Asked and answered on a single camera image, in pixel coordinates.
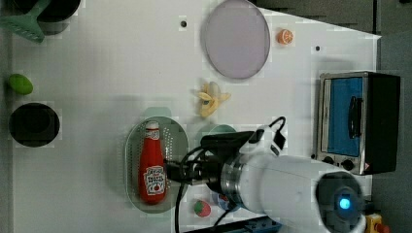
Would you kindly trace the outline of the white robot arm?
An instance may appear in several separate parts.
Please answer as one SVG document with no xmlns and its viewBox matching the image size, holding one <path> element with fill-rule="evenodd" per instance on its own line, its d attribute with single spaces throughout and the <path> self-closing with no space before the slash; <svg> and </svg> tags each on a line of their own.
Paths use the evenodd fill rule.
<svg viewBox="0 0 412 233">
<path fill-rule="evenodd" d="M 166 161 L 167 178 L 205 183 L 229 207 L 276 220 L 295 233 L 361 233 L 361 185 L 351 173 L 309 157 L 283 153 L 286 119 L 255 131 L 206 135 L 184 157 Z"/>
</svg>

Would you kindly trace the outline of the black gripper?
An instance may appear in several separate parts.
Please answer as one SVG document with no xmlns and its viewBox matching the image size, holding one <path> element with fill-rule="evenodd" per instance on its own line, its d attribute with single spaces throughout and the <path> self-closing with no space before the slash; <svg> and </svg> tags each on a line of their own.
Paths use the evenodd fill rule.
<svg viewBox="0 0 412 233">
<path fill-rule="evenodd" d="M 189 161 L 164 160 L 167 178 L 177 183 L 198 185 L 217 184 L 223 162 L 214 155 L 200 155 Z"/>
</svg>

